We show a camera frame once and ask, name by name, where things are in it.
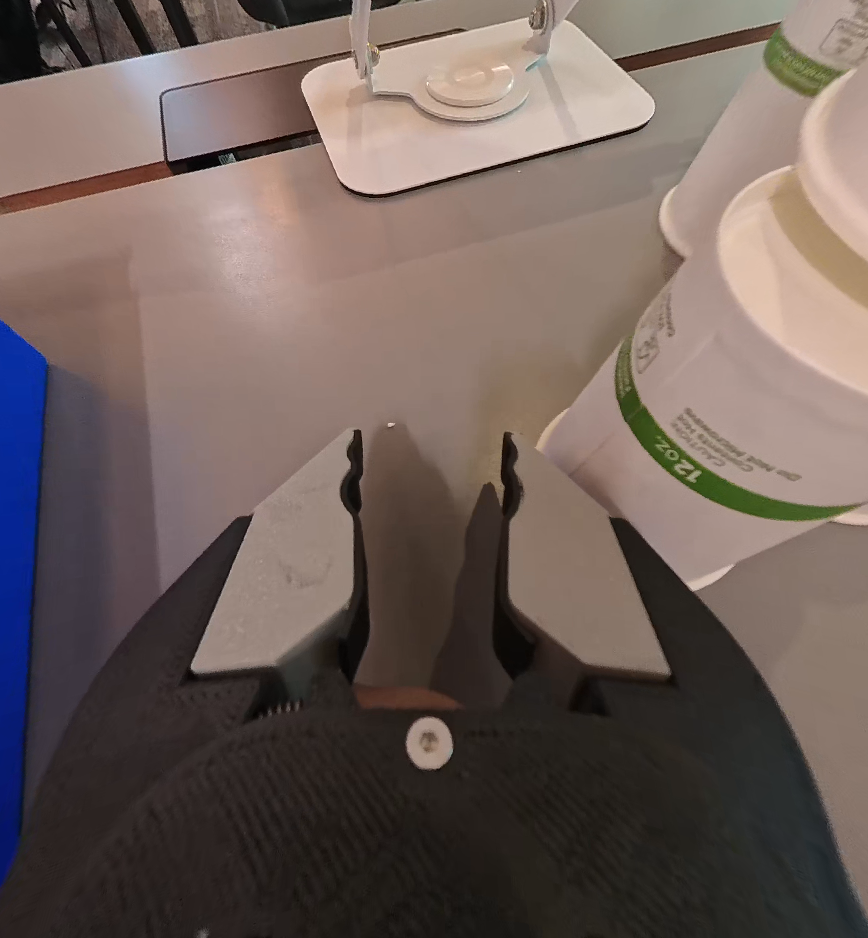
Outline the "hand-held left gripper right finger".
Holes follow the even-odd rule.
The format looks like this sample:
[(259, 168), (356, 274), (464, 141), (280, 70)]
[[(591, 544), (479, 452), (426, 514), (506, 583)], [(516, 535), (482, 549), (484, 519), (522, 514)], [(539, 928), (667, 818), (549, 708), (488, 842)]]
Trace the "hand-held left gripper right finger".
[(585, 675), (671, 670), (610, 516), (518, 433), (502, 439), (492, 643), (510, 679), (540, 658)]

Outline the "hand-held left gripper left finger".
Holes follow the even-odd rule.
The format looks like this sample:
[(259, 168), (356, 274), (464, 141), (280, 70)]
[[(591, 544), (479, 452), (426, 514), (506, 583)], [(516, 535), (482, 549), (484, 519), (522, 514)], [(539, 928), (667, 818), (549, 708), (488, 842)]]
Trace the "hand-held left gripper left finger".
[(361, 431), (347, 428), (254, 510), (193, 655), (198, 679), (354, 682), (370, 634)]

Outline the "white paper cup green band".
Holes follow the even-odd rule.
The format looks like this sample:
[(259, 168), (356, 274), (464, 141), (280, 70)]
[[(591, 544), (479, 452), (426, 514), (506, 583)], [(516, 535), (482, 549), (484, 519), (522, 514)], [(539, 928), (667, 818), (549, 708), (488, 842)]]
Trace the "white paper cup green band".
[(868, 56), (868, 1), (801, 1), (768, 39), (761, 64), (726, 106), (659, 225), (681, 258), (713, 237), (723, 211), (756, 179), (794, 163), (815, 97)]
[(797, 174), (841, 252), (839, 269), (868, 302), (868, 63), (824, 91), (807, 112)]
[(868, 263), (793, 169), (759, 178), (544, 442), (693, 589), (824, 523), (868, 525)]

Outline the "black office chair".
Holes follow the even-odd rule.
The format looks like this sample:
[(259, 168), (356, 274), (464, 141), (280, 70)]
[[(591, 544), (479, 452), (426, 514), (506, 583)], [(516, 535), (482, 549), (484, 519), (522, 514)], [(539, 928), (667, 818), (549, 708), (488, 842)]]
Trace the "black office chair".
[(180, 1), (31, 1), (44, 69), (62, 72), (187, 48), (198, 34)]

